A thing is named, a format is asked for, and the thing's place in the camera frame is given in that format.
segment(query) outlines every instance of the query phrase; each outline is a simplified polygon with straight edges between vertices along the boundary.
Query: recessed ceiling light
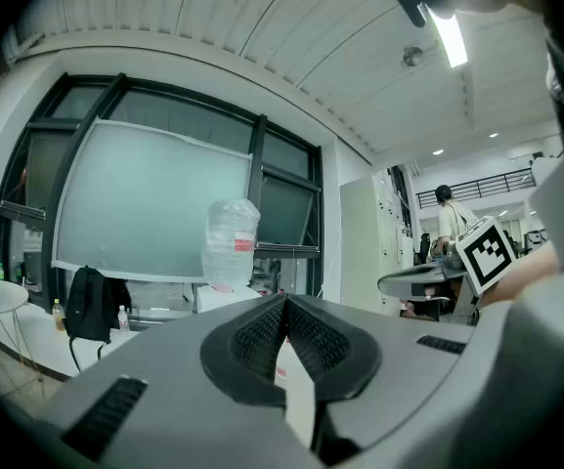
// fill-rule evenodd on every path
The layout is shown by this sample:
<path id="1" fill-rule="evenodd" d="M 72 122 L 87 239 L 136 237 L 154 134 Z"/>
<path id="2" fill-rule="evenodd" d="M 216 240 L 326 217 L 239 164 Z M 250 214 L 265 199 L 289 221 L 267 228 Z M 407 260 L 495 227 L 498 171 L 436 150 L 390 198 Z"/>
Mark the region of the recessed ceiling light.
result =
<path id="1" fill-rule="evenodd" d="M 453 16 L 449 20 L 443 20 L 436 16 L 431 9 L 428 8 L 427 10 L 438 28 L 451 67 L 467 63 L 468 56 L 466 56 L 466 47 L 464 46 L 464 39 L 461 37 L 457 17 Z"/>

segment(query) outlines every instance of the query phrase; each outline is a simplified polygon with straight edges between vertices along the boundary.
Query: backpack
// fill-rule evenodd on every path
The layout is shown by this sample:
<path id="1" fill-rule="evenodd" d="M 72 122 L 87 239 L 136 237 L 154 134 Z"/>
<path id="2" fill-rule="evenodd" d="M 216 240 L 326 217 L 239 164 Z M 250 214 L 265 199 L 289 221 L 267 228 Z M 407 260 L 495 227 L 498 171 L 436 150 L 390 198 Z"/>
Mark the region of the backpack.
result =
<path id="1" fill-rule="evenodd" d="M 78 370 L 80 368 L 73 352 L 73 340 L 79 337 L 102 341 L 103 344 L 97 350 L 97 359 L 100 360 L 104 345 L 110 342 L 110 329 L 118 328 L 119 305 L 131 308 L 131 298 L 123 279 L 106 278 L 88 266 L 77 270 L 66 301 L 64 323 L 70 337 L 68 348 Z"/>

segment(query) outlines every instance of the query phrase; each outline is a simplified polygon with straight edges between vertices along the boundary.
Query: white shirt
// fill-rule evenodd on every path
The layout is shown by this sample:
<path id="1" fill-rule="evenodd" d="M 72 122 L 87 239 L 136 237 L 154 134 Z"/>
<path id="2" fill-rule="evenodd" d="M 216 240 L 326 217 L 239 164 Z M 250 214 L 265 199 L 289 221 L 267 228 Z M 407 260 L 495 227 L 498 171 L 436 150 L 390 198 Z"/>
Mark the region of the white shirt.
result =
<path id="1" fill-rule="evenodd" d="M 479 219 L 456 201 L 448 201 L 438 214 L 438 238 L 448 236 L 456 239 Z"/>

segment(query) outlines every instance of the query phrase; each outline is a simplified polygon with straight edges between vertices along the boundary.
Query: black railing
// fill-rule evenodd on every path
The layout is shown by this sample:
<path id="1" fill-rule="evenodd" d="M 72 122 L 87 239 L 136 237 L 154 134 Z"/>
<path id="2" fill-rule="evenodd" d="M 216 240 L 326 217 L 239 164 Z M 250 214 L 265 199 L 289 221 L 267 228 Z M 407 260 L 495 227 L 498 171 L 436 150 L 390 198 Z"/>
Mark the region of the black railing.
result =
<path id="1" fill-rule="evenodd" d="M 501 192 L 515 192 L 525 188 L 533 188 L 535 185 L 536 180 L 532 174 L 532 169 L 526 168 L 516 172 L 478 179 L 477 181 L 456 184 L 451 186 L 451 191 L 454 194 L 454 199 L 465 201 L 466 199 L 483 198 L 484 196 L 491 196 Z M 438 204 L 433 190 L 417 193 L 416 201 L 420 208 L 433 207 Z"/>

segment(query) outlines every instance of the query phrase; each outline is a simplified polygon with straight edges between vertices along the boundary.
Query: black hair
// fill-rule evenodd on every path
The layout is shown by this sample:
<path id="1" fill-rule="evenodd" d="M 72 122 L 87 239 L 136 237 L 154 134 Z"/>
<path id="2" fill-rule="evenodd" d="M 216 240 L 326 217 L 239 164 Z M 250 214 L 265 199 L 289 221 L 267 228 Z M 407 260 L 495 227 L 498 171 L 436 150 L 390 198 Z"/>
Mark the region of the black hair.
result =
<path id="1" fill-rule="evenodd" d="M 453 193 L 451 192 L 451 188 L 446 184 L 443 184 L 436 188 L 436 198 L 438 199 L 438 203 L 444 203 L 448 199 L 452 199 L 454 197 Z"/>

